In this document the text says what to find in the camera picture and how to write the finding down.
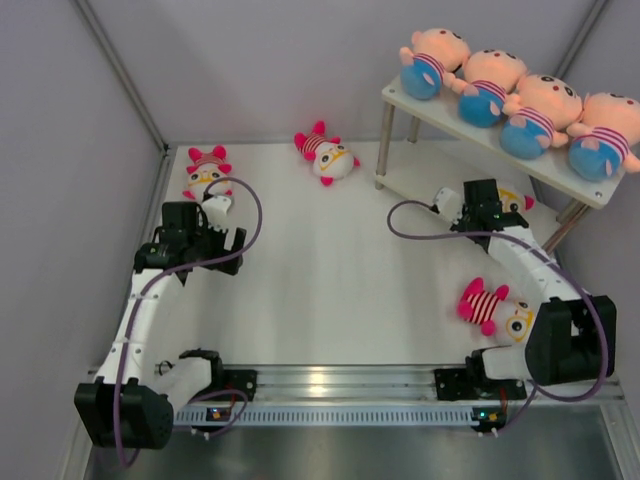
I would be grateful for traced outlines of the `white doll glasses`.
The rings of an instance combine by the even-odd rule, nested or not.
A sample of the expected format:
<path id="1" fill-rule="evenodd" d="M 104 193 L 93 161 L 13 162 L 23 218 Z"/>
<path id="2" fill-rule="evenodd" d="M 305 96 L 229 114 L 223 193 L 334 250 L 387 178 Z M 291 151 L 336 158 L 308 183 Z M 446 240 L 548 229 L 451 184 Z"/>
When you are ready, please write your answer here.
<path id="1" fill-rule="evenodd" d="M 521 193 L 515 187 L 498 182 L 497 191 L 505 213 L 527 212 L 535 206 L 535 199 L 529 195 Z"/>

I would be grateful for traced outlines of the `orange doll table back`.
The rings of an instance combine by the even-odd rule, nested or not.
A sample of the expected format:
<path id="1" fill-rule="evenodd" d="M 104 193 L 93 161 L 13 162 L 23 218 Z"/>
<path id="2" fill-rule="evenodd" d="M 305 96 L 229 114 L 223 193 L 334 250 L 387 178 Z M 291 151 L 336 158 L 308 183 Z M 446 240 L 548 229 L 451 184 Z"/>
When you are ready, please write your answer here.
<path id="1" fill-rule="evenodd" d="M 466 40 L 452 30 L 439 27 L 415 31 L 411 46 L 399 50 L 402 88 L 417 100 L 430 100 L 470 56 Z"/>

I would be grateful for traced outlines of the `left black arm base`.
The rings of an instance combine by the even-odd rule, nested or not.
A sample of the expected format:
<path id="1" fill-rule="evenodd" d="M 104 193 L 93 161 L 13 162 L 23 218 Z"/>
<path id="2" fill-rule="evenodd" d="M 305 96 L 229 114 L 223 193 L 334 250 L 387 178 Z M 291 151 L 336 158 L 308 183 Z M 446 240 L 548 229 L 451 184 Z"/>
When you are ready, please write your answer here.
<path id="1" fill-rule="evenodd" d="M 212 382 L 192 396 L 192 399 L 222 390 L 239 390 L 248 401 L 254 399 L 257 389 L 258 372 L 254 369 L 224 369 L 212 377 Z"/>

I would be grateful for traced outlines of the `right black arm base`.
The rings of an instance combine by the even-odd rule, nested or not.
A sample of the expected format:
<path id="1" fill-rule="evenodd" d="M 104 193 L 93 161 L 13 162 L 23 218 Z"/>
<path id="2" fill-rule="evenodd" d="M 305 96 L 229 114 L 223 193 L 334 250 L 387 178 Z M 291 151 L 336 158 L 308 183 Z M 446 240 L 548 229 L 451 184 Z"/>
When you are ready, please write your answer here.
<path id="1" fill-rule="evenodd" d="M 489 380 L 469 373 L 465 368 L 434 370 L 437 398 L 440 401 L 525 400 L 526 389 L 517 380 Z"/>

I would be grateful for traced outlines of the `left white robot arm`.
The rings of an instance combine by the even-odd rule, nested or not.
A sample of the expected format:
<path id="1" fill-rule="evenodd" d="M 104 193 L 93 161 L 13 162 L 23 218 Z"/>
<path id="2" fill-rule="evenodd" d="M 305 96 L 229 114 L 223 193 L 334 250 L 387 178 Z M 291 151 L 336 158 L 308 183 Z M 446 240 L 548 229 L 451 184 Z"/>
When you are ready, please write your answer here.
<path id="1" fill-rule="evenodd" d="M 179 315 L 178 303 L 193 269 L 239 272 L 246 232 L 223 226 L 232 205 L 221 194 L 163 204 L 151 241 L 134 256 L 127 307 L 109 353 L 74 394 L 95 446 L 159 450 L 182 407 L 225 390 L 219 353 L 197 346 L 196 328 Z"/>

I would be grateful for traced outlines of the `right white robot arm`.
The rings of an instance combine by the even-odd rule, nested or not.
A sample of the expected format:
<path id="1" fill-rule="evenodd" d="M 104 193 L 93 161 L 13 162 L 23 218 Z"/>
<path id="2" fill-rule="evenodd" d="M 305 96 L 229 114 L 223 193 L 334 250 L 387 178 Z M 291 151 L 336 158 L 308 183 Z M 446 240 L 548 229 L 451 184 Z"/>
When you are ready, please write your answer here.
<path id="1" fill-rule="evenodd" d="M 496 343 L 472 354 L 475 366 L 466 373 L 471 392 L 491 396 L 503 380 L 550 386 L 613 374 L 615 304 L 566 279 L 524 217 L 504 211 L 494 180 L 465 183 L 452 228 L 480 245 L 515 283 L 489 288 L 477 277 L 458 302 L 458 315 Z"/>

